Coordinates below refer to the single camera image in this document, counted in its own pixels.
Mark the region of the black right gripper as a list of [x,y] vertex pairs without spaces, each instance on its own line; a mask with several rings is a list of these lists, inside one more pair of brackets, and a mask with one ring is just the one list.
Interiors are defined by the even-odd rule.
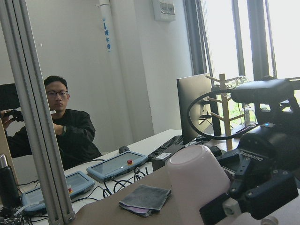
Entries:
[[244,212],[262,219],[298,196],[292,172],[300,170],[300,131],[263,124],[217,161],[235,174],[227,191],[199,209],[204,224]]

